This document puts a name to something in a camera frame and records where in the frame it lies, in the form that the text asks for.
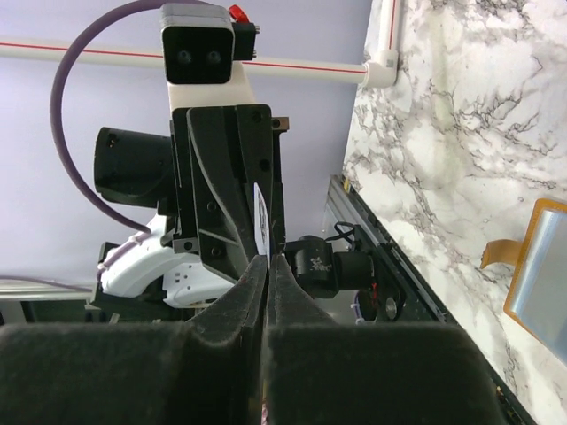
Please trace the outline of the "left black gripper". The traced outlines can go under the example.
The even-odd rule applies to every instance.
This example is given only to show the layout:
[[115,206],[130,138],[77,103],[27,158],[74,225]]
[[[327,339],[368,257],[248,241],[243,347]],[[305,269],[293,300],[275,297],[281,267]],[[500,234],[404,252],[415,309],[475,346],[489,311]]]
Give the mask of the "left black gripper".
[[205,268],[230,282],[260,251],[254,237],[256,189],[266,205],[261,226],[267,230],[270,255],[284,249],[281,124],[266,104],[177,108],[172,113],[175,237],[198,239]]

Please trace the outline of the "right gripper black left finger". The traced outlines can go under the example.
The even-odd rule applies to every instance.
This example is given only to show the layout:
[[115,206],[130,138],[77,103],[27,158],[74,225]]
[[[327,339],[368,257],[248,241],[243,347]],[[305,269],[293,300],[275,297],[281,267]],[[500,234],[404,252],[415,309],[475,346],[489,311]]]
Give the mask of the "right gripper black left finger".
[[1,329],[4,424],[257,424],[267,260],[189,321]]

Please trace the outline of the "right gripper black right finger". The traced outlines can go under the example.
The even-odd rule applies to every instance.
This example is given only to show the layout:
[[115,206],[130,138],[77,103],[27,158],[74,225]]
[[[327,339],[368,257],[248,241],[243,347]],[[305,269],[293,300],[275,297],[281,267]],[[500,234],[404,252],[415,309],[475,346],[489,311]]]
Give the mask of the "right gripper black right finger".
[[267,408],[273,424],[502,424],[482,354],[454,325],[340,325],[272,259]]

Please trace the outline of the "white credit card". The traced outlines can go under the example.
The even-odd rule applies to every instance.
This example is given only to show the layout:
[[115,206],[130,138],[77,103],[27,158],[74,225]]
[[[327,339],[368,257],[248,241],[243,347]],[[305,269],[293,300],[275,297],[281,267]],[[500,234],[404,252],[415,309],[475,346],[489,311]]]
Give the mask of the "white credit card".
[[270,230],[268,208],[260,186],[257,182],[253,184],[253,225],[254,240],[260,255],[270,258]]

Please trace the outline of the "mustard yellow card holder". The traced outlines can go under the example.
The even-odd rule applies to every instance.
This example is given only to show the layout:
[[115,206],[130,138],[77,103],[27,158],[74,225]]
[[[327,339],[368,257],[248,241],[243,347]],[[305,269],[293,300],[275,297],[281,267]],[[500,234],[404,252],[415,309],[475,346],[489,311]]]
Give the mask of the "mustard yellow card holder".
[[481,267],[514,267],[504,313],[566,361],[566,204],[541,198],[524,239],[487,243]]

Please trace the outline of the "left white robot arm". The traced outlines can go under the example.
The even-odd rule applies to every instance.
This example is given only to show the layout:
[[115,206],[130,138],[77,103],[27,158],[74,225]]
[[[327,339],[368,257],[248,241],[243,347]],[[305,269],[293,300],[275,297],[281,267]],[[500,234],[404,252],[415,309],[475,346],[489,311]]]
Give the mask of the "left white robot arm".
[[98,295],[186,308],[220,297],[255,256],[281,251],[280,137],[289,126],[267,105],[249,104],[177,109],[168,136],[102,128],[97,192],[154,216],[104,248]]

